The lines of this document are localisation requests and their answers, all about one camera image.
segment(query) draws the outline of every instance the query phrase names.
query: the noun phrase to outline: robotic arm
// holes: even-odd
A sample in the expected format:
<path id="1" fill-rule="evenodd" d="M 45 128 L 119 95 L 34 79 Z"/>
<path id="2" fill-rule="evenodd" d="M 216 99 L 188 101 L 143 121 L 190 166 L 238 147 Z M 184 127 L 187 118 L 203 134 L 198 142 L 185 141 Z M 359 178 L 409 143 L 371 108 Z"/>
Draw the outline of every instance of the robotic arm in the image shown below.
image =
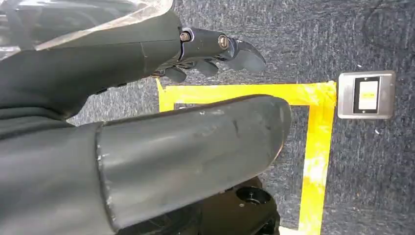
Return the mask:
<path id="1" fill-rule="evenodd" d="M 256 71 L 265 61 L 241 40 L 182 28 L 172 11 L 141 22 L 117 21 L 118 27 L 105 23 L 70 33 L 52 24 L 42 31 L 38 23 L 24 22 L 56 16 L 58 3 L 70 2 L 29 11 L 34 2 L 0 5 L 13 42 L 3 45 L 0 61 L 0 234 L 114 234 L 239 184 L 278 155 L 290 108 L 270 96 L 69 125 L 65 120 L 90 95 L 109 87 L 151 75 L 181 82 L 188 69 L 211 76 L 215 61 Z M 80 2 L 73 1 L 72 12 L 90 16 L 81 14 Z M 91 2 L 83 7 L 95 12 Z M 99 2 L 114 13 L 110 2 Z M 134 14 L 125 10 L 127 3 L 118 5 Z M 30 14 L 19 16 L 22 11 Z M 51 36 L 62 30 L 69 34 Z"/>

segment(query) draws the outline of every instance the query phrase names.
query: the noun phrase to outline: metal bolt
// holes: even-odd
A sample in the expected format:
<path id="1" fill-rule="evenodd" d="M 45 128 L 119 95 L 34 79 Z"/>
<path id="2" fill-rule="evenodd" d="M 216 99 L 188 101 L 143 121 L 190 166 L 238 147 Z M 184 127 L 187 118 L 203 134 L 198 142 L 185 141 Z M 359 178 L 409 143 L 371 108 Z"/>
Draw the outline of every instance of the metal bolt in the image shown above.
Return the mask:
<path id="1" fill-rule="evenodd" d="M 218 38 L 218 43 L 219 43 L 219 46 L 223 49 L 223 50 L 226 50 L 226 49 L 228 49 L 229 48 L 229 39 L 228 39 L 228 37 L 227 36 L 225 36 L 225 35 L 220 35 L 219 36 L 219 38 Z"/>
<path id="2" fill-rule="evenodd" d="M 188 32 L 182 32 L 180 34 L 180 41 L 182 41 L 182 42 L 188 42 L 188 41 L 190 41 L 190 39 L 191 39 L 190 33 L 188 33 Z"/>

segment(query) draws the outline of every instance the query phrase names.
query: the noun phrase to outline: gray carpet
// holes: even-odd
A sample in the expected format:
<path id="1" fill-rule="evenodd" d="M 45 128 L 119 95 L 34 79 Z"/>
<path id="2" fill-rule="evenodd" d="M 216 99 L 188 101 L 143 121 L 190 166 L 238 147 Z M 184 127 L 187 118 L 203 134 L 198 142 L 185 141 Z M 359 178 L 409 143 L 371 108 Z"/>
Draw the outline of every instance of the gray carpet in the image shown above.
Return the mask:
<path id="1" fill-rule="evenodd" d="M 395 70 L 394 118 L 335 118 L 322 234 L 415 234 L 415 1 L 176 0 L 174 9 L 185 25 L 251 42 L 268 62 L 260 73 L 190 72 L 185 84 L 311 83 L 344 71 Z M 157 110 L 156 83 L 144 79 L 91 97 L 71 122 Z M 289 141 L 261 176 L 289 228 L 298 226 L 307 117 L 307 108 L 293 109 Z"/>

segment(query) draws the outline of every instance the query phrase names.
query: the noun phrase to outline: yellow tape square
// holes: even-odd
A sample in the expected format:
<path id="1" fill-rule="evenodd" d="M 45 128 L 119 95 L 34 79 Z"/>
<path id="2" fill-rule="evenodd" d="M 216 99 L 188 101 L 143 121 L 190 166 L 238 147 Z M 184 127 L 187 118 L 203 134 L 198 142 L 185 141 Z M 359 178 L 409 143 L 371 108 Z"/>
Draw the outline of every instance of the yellow tape square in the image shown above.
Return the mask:
<path id="1" fill-rule="evenodd" d="M 336 106 L 336 83 L 167 86 L 159 90 L 160 112 L 174 104 L 208 104 L 251 94 L 268 94 L 290 105 L 309 106 L 307 141 L 298 231 L 281 228 L 282 235 L 319 235 L 323 219 L 324 194 L 329 162 L 331 132 Z"/>

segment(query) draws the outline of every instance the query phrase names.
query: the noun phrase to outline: transparent plastic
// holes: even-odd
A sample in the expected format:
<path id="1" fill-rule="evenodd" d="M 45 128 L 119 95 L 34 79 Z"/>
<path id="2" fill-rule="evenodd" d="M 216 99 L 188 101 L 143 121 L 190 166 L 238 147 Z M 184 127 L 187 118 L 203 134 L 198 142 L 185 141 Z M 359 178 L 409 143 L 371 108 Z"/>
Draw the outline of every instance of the transparent plastic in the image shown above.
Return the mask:
<path id="1" fill-rule="evenodd" d="M 0 60 L 166 13 L 173 0 L 0 0 Z"/>

